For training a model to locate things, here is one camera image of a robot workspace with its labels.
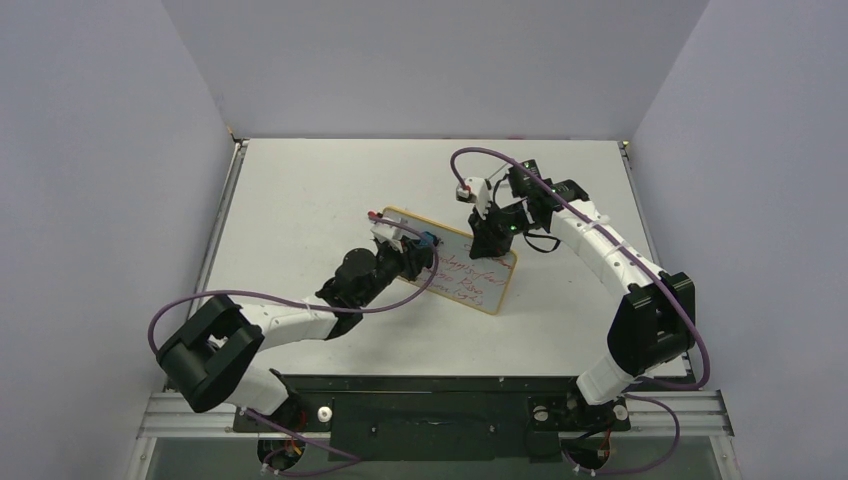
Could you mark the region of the blue whiteboard eraser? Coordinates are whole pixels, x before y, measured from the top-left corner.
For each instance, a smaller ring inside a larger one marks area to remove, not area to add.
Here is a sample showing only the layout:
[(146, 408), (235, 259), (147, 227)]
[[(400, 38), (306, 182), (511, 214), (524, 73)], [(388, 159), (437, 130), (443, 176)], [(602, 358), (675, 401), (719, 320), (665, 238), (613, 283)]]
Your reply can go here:
[(431, 244), (435, 247), (437, 247), (440, 244), (440, 239), (436, 235), (434, 235), (430, 232), (422, 232), (421, 233), (421, 239), (426, 240), (429, 244)]

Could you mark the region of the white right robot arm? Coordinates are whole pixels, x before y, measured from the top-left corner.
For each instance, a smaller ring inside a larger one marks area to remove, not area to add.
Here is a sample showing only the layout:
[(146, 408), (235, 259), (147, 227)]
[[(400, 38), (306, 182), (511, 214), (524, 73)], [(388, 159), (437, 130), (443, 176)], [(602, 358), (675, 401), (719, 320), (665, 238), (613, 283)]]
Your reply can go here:
[(694, 286), (685, 274), (665, 272), (630, 246), (576, 182), (541, 178), (533, 160), (512, 166), (507, 181), (516, 199), (507, 206), (496, 203), (488, 180), (468, 177), (456, 188), (457, 200), (472, 206), (471, 258), (502, 257), (514, 237), (542, 230), (570, 248), (619, 301), (605, 352), (563, 402), (566, 418), (588, 427), (605, 403), (695, 346)]

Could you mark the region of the yellow framed whiteboard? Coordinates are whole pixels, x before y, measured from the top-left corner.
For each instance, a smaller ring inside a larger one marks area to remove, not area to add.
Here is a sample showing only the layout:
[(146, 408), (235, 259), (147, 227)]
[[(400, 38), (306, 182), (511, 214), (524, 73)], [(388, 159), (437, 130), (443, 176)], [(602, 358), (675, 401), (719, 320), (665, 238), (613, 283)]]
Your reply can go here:
[(488, 315), (499, 312), (517, 264), (515, 252), (473, 259), (469, 233), (393, 206), (384, 208), (383, 215), (438, 239), (439, 265), (429, 292)]

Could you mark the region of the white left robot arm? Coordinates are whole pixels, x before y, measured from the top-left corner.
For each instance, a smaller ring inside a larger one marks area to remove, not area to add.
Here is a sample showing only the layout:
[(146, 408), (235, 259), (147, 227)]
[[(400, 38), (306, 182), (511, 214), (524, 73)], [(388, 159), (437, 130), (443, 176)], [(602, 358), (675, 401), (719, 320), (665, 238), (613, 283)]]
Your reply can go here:
[(196, 413), (221, 404), (251, 409), (272, 429), (297, 420), (299, 396), (281, 373), (261, 368), (256, 355), (304, 340), (331, 340), (350, 332), (396, 279), (415, 281), (433, 271), (440, 241), (425, 232), (376, 251), (349, 251), (333, 277), (302, 302), (265, 298), (240, 305), (236, 293), (213, 294), (175, 333), (151, 350), (160, 368)]

